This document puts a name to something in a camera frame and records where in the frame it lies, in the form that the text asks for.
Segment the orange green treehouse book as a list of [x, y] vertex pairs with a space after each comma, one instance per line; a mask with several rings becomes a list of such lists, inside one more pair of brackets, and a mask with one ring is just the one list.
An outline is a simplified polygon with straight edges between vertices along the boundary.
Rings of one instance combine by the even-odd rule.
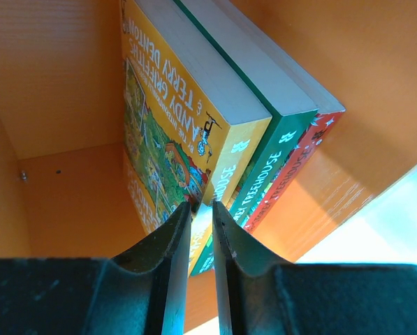
[[127, 188], [146, 233], [190, 204], [194, 268], [272, 117], [174, 1], [119, 8]]

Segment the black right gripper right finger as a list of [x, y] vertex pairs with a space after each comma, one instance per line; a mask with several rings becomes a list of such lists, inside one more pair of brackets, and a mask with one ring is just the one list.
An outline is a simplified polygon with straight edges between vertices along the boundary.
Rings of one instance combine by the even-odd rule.
[[295, 264], [212, 208], [222, 334], [417, 334], [417, 265]]

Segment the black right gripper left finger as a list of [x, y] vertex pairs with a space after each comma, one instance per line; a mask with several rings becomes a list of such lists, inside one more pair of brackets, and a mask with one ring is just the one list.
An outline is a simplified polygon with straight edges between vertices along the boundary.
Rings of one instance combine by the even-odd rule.
[[182, 334], [191, 208], [113, 258], [0, 259], [0, 334]]

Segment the red treehouse book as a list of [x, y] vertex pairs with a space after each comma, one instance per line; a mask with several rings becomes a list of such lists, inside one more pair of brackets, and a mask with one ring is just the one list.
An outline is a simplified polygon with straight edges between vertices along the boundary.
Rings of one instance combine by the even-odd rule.
[[346, 109], [320, 82], [283, 51], [278, 44], [261, 31], [231, 2], [217, 1], [216, 5], [235, 23], [239, 24], [241, 30], [251, 35], [255, 44], [297, 83], [319, 109], [310, 124], [305, 127], [298, 143], [290, 151], [276, 176], [266, 186], [241, 223], [241, 226], [251, 233], [276, 204]]

